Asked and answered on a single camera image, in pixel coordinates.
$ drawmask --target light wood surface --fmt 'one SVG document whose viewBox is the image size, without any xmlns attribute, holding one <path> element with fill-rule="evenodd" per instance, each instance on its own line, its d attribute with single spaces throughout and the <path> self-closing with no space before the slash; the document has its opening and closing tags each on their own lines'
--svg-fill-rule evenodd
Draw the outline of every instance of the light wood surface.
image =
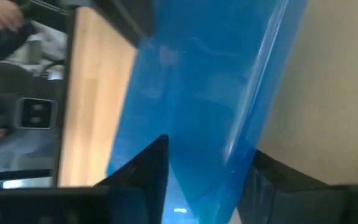
<svg viewBox="0 0 358 224">
<path fill-rule="evenodd" d="M 358 182 L 358 1 L 309 1 L 260 149 L 329 184 Z"/>
<path fill-rule="evenodd" d="M 94 10 L 77 9 L 75 25 L 59 186 L 105 177 L 135 57 Z"/>
</svg>

